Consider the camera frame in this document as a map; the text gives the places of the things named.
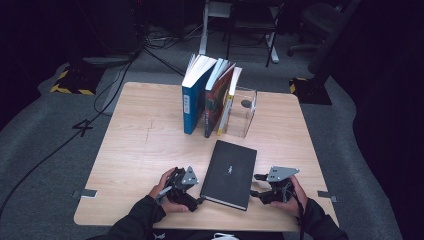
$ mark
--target person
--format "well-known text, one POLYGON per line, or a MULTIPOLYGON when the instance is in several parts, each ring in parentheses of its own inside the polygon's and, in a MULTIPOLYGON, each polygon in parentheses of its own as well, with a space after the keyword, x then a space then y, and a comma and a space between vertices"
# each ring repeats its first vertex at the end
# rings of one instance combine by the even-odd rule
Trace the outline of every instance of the person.
MULTIPOLYGON (((217 231, 178 231, 168 230, 165 234, 154 234, 152 232, 153 224, 161 221, 167 214, 187 212, 189 209, 185 205, 175 204, 163 199, 161 205, 155 201, 156 196, 165 187, 166 180, 172 175, 175 168, 166 171, 152 190, 143 199, 138 201, 128 215, 117 221, 108 231, 107 234, 90 238, 90 240, 144 240, 144 239, 172 239, 181 240, 203 240, 212 239, 213 233, 217 231)), ((300 186, 295 176, 291 176, 297 197, 302 204, 306 206, 302 216, 303 229, 314 239, 320 240, 344 240, 348 239, 346 232, 341 230, 329 215, 326 215, 321 206, 306 196, 305 191, 300 186)), ((292 197, 287 203, 272 202, 272 207, 280 208, 289 214, 299 218, 299 205, 292 197)), ((266 232, 223 232, 223 234, 231 234, 236 238, 233 239, 284 239, 282 233, 266 233, 266 232)))

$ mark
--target chair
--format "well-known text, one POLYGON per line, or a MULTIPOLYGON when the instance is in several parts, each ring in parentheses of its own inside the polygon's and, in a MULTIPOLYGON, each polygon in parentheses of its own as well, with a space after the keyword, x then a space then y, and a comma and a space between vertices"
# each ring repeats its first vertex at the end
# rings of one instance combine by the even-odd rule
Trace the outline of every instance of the chair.
POLYGON ((295 52, 317 50, 340 22, 344 7, 346 6, 342 4, 333 7, 328 3, 318 2, 305 8, 301 13, 300 41, 305 41, 306 36, 312 37, 313 41, 290 47, 287 55, 291 57, 295 52))
POLYGON ((271 8, 278 7, 281 2, 281 0, 233 0, 228 28, 223 37, 224 41, 228 33, 227 59, 230 55, 230 47, 266 48, 268 50, 266 67, 268 67, 276 39, 277 19, 281 12, 281 8, 279 8, 274 15, 271 8), (234 44, 232 37, 235 32, 260 34, 262 38, 256 44, 234 44))

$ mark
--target black jacket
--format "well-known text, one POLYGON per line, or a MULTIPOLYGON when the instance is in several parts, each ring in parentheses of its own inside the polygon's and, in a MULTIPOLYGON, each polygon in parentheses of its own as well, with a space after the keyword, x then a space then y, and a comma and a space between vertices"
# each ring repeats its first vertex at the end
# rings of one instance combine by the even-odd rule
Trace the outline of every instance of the black jacket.
MULTIPOLYGON (((145 240, 151 239, 153 234, 151 232, 154 223, 159 222, 165 217, 166 214, 161 206, 158 206, 154 199, 150 196, 146 196, 138 201, 130 213, 123 217, 121 220, 116 222, 109 232, 100 237, 92 238, 96 240, 145 240)), ((311 235, 316 240, 344 240, 348 239, 347 234, 342 231, 334 223, 333 219, 326 215, 321 206, 318 205, 312 199, 308 199, 306 204, 305 215, 303 218, 303 226, 305 232, 311 235)), ((172 238, 187 240, 187 239, 211 239, 213 233, 216 231, 186 231, 178 232, 177 230, 171 230, 168 232, 168 236, 171 234, 172 238)), ((239 237, 237 233, 234 234, 237 238, 244 240, 239 237)), ((249 233, 249 239, 264 239, 254 238, 254 234, 249 233)))

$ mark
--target standing book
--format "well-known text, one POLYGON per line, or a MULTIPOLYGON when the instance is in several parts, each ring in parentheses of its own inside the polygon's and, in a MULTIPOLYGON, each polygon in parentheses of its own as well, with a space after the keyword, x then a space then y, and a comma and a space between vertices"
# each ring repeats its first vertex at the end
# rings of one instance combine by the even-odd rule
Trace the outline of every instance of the standing book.
POLYGON ((231 78, 231 83, 227 91, 227 96, 225 97, 224 110, 221 114, 221 121, 217 130, 217 135, 221 135, 224 131, 226 124, 228 123, 228 118, 230 117, 231 106, 233 105, 234 95, 236 93, 236 87, 238 79, 240 78, 242 68, 235 67, 234 72, 231 78))
POLYGON ((215 127, 218 126, 219 119, 221 119, 226 92, 235 66, 228 60, 223 60, 222 64, 218 66, 219 62, 218 59, 215 65, 218 73, 213 77, 211 75, 205 87, 205 137, 207 138, 210 137, 215 127))
POLYGON ((192 134, 205 108, 205 86, 216 59, 194 55, 182 82, 184 133, 192 134))

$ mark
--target book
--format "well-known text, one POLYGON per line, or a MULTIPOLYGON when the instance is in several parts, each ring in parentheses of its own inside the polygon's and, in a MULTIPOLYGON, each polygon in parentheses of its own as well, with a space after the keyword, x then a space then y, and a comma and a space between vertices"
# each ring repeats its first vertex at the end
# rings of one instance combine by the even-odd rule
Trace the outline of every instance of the book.
POLYGON ((219 61, 215 65, 217 74, 209 79, 205 87, 205 137, 210 137, 221 119, 224 99, 233 75, 235 63, 228 60, 219 61))
POLYGON ((192 55, 182 86, 184 133, 192 134, 205 108, 205 86, 216 59, 192 55))
POLYGON ((247 210, 257 150, 217 140, 200 197, 247 210))
POLYGON ((217 130, 217 135, 221 135, 224 131, 225 125, 228 123, 228 118, 230 117, 231 106, 233 105, 234 95, 236 92, 236 87, 238 79, 240 77, 241 71, 243 69, 239 67, 234 68, 233 76, 231 78, 231 83, 227 91, 227 96, 225 97, 224 110, 222 111, 221 120, 217 130))

